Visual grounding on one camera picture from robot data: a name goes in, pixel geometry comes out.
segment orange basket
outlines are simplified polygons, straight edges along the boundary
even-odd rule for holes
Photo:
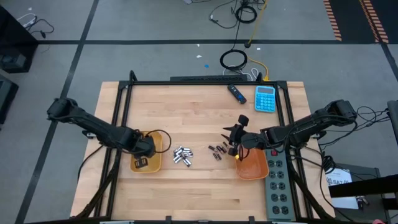
[[[248,150],[243,148],[243,155],[246,155]],[[242,180],[257,180],[268,176],[268,163],[266,153],[259,149],[250,149],[249,155],[242,161],[235,160],[236,172]]]
[[[142,134],[146,135],[148,131],[143,131]],[[159,132],[153,132],[149,134],[154,138],[154,143],[155,143],[155,150],[156,151],[161,151],[162,150],[162,135]],[[140,172],[140,173],[152,173],[152,172],[157,172],[160,170],[160,167],[162,166],[162,153],[155,153],[154,156],[151,158],[148,158],[144,156],[148,160],[148,166],[141,167],[139,169],[136,168],[134,162],[136,161],[136,158],[134,158],[133,155],[131,155],[131,162],[130,162],[130,169],[133,172]]]

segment power strip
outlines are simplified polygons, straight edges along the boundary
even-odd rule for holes
[[[269,174],[266,177],[266,207],[269,221],[294,219],[292,192],[287,173],[285,151],[265,150]]]

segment calculator display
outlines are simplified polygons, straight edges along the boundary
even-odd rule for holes
[[[273,89],[268,89],[268,88],[258,88],[257,90],[259,93],[269,93],[269,94],[274,94]]]

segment white cable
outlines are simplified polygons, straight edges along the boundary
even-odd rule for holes
[[[21,16],[20,18],[18,18],[17,21],[19,21],[20,19],[23,19],[25,16],[29,16],[29,15],[32,15],[34,18],[31,19],[29,22],[23,24],[23,26],[24,26],[24,27],[27,27],[27,26],[29,26],[29,25],[34,24],[34,23],[36,22],[36,19],[37,19],[37,16],[36,16],[36,14],[34,14],[34,13],[25,14],[25,15]]]
[[[17,21],[24,18],[25,16],[29,16],[29,15],[36,16],[36,14],[34,14],[34,13],[28,13],[28,14],[25,14],[25,15],[21,16],[20,18],[18,18]]]
[[[250,78],[250,81],[254,81],[257,79],[257,77],[259,76],[259,70],[256,68],[252,68],[251,69],[251,74],[250,73],[246,73],[243,72],[242,70],[239,69],[239,72],[241,73],[241,75],[247,75]]]

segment yellow cable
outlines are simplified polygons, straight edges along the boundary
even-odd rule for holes
[[[251,59],[250,57],[248,57],[248,59],[249,59],[250,61],[254,62],[254,63],[257,63],[257,64],[263,66],[263,67],[266,69],[266,75],[265,75],[265,77],[263,78],[263,80],[264,80],[264,81],[268,81],[268,80],[269,80],[269,77],[268,77],[269,72],[268,72],[268,67],[267,67],[267,65],[264,65],[263,63],[261,63],[261,62],[259,62],[259,61],[256,61],[256,60],[254,60],[254,59]]]
[[[259,17],[258,17],[258,19],[257,19],[257,21],[256,21],[256,25],[254,26],[254,31],[253,31],[253,33],[252,33],[252,35],[251,35],[251,37],[250,37],[250,40],[249,40],[248,44],[250,44],[250,43],[253,41],[254,35],[256,34],[257,28],[258,28],[259,23],[260,23],[260,21],[261,21],[262,13],[263,13],[264,10],[266,9],[267,4],[268,4],[268,0],[266,0],[266,1],[264,2],[264,5],[262,6],[260,15],[259,15]]]

